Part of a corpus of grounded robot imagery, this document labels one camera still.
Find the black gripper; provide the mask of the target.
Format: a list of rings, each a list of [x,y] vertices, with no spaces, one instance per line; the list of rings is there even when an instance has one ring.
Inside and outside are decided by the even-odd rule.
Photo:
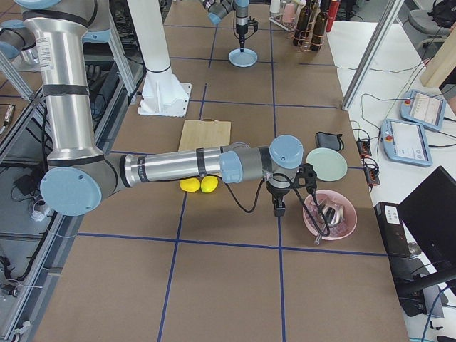
[[[248,32],[249,17],[248,16],[235,16],[235,32],[239,40],[239,52],[244,52],[245,36]]]
[[[266,188],[272,197],[272,203],[274,205],[274,216],[283,217],[286,212],[284,197],[289,193],[290,189],[278,188],[273,186],[271,183],[267,183]]]

